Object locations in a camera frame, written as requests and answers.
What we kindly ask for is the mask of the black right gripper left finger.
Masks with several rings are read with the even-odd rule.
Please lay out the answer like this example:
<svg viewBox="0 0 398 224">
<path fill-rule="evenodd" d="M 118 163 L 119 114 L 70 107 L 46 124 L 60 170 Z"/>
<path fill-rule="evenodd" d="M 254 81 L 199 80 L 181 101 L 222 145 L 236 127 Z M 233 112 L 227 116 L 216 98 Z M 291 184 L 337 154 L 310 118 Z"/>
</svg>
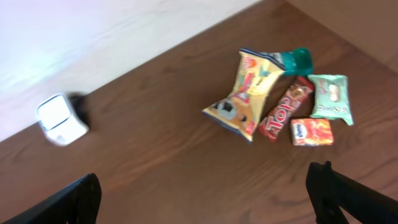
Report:
<svg viewBox="0 0 398 224">
<path fill-rule="evenodd" d="M 4 224 L 95 224 L 101 196 L 97 176 L 87 174 Z"/>
</svg>

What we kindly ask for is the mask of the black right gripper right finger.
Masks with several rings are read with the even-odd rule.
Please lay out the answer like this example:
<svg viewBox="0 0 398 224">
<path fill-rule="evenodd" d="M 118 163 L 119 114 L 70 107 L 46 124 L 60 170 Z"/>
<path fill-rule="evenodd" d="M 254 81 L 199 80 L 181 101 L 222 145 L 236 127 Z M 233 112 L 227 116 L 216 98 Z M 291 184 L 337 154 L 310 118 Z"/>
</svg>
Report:
<svg viewBox="0 0 398 224">
<path fill-rule="evenodd" d="M 397 223 L 397 201 L 325 164 L 309 165 L 306 188 L 318 224 L 348 223 L 343 210 L 361 223 Z"/>
</svg>

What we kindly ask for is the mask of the small orange snack packet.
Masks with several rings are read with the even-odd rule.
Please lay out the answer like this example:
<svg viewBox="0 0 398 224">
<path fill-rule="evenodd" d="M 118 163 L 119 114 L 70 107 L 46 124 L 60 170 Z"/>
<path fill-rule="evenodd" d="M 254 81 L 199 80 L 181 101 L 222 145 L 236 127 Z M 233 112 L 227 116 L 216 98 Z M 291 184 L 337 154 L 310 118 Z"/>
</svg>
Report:
<svg viewBox="0 0 398 224">
<path fill-rule="evenodd" d="M 293 119 L 290 129 L 294 146 L 329 146 L 334 142 L 328 119 Z"/>
</svg>

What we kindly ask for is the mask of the teal wet wipes pack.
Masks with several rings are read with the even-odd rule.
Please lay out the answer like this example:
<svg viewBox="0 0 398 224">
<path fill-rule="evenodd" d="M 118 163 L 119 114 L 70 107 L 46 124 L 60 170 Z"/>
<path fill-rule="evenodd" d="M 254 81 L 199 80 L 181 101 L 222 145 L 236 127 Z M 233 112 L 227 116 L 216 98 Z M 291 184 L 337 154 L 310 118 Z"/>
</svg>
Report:
<svg viewBox="0 0 398 224">
<path fill-rule="evenodd" d="M 348 77 L 345 75 L 309 75 L 315 87 L 311 118 L 342 119 L 354 125 L 348 97 Z"/>
</svg>

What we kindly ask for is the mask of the red brown chocolate bar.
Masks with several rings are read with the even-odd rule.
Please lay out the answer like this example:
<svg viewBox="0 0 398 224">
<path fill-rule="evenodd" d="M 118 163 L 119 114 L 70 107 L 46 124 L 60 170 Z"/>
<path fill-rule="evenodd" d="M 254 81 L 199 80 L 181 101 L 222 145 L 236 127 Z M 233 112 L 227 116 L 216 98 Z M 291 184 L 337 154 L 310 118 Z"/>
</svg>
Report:
<svg viewBox="0 0 398 224">
<path fill-rule="evenodd" d="M 290 117 L 314 90 L 315 86 L 311 82 L 304 77 L 298 77 L 275 108 L 260 122 L 260 132 L 271 141 L 275 141 Z"/>
</svg>

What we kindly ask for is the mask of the yellow snack bag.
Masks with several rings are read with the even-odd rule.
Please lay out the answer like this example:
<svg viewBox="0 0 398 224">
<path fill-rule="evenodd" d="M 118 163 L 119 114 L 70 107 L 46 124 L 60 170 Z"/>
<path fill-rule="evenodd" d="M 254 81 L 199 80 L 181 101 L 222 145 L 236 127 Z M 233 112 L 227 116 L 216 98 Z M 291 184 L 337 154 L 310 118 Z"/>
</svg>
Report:
<svg viewBox="0 0 398 224">
<path fill-rule="evenodd" d="M 271 54 L 247 48 L 241 48 L 239 54 L 241 60 L 233 90 L 202 112 L 252 142 L 267 97 L 285 72 L 285 65 Z"/>
</svg>

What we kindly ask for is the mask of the teal mouthwash bottle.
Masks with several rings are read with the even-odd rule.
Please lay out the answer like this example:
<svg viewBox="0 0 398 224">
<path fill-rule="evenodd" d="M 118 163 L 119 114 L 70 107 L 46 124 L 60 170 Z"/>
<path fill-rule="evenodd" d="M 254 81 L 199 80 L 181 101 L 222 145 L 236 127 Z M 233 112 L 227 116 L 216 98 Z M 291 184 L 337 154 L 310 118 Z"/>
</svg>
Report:
<svg viewBox="0 0 398 224">
<path fill-rule="evenodd" d="M 273 52 L 264 54 L 274 57 L 285 67 L 285 76 L 307 76 L 313 72 L 313 60 L 309 49 L 305 47 L 293 49 L 290 52 Z"/>
</svg>

